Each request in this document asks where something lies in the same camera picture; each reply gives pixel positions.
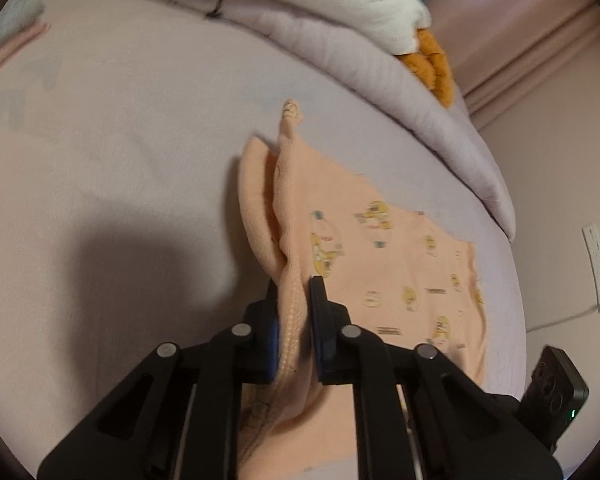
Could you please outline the orange cartoon print baby garment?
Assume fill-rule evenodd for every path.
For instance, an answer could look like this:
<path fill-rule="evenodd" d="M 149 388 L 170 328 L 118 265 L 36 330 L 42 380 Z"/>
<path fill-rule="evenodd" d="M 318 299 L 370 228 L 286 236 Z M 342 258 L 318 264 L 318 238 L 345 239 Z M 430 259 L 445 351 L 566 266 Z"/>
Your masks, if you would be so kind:
<path fill-rule="evenodd" d="M 284 104 L 277 148 L 250 140 L 238 198 L 249 245 L 278 289 L 279 364 L 245 395 L 244 479 L 290 479 L 355 451 L 353 394 L 322 386 L 309 330 L 308 285 L 319 276 L 353 323 L 389 344 L 431 344 L 474 382 L 486 369 L 486 312 L 476 250 L 420 211 L 391 206 L 368 181 L 301 139 Z"/>

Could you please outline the lilac bed sheet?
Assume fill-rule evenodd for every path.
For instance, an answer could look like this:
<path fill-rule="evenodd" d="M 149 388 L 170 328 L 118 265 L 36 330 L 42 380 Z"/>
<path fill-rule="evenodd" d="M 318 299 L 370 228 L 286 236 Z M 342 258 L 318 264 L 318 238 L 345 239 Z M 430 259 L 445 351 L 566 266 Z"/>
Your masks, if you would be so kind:
<path fill-rule="evenodd" d="M 237 165 L 302 138 L 391 203 L 477 245 L 486 390 L 526 381 L 512 250 L 480 200 L 411 131 L 248 30 L 150 0 L 45 0 L 50 29 L 0 69 L 0 436 L 35 472 L 157 344 L 242 317 L 268 279 Z"/>

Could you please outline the lilac folded quilt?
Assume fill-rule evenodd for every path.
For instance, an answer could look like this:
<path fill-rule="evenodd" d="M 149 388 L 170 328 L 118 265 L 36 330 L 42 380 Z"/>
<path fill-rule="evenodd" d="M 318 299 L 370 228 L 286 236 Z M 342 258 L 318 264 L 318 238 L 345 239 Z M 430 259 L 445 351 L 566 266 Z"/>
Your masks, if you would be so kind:
<path fill-rule="evenodd" d="M 257 32 L 356 92 L 434 151 L 509 238 L 515 209 L 498 164 L 463 105 L 443 107 L 398 60 L 351 29 L 275 0 L 164 0 Z"/>

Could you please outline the pink curtain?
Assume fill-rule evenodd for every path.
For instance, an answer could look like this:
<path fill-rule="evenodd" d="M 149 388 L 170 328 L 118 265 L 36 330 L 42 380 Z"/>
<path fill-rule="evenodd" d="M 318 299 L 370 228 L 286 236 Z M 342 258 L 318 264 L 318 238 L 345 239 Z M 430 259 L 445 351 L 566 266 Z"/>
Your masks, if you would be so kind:
<path fill-rule="evenodd" d="M 426 5 L 478 129 L 600 36 L 595 0 L 427 0 Z"/>

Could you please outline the pink folded garment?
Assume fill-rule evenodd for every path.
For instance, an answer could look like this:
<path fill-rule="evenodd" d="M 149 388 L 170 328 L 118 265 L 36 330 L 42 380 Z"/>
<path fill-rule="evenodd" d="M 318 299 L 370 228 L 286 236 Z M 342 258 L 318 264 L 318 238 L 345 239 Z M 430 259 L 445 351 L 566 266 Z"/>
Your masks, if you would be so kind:
<path fill-rule="evenodd" d="M 49 24 L 36 21 L 23 29 L 22 32 L 18 32 L 17 35 L 5 41 L 0 47 L 0 68 L 27 44 L 43 36 L 49 28 Z"/>

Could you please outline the grey folded garment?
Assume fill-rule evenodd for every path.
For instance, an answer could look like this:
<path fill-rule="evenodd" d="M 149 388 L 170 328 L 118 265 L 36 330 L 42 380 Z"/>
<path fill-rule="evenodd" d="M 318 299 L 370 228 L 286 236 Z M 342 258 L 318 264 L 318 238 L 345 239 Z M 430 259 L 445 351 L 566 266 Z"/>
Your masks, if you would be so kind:
<path fill-rule="evenodd" d="M 43 12 L 42 0 L 7 0 L 0 12 L 0 47 L 32 25 Z"/>

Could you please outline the white wall power strip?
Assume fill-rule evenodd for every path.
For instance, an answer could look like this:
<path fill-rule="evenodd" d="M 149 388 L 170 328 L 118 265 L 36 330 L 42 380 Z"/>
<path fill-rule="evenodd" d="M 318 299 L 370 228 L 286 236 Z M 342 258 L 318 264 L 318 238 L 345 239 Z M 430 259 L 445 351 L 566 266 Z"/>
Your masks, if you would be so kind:
<path fill-rule="evenodd" d="M 597 226 L 592 223 L 582 229 L 582 234 L 593 273 L 596 290 L 596 308 L 600 312 L 600 232 L 598 232 Z"/>

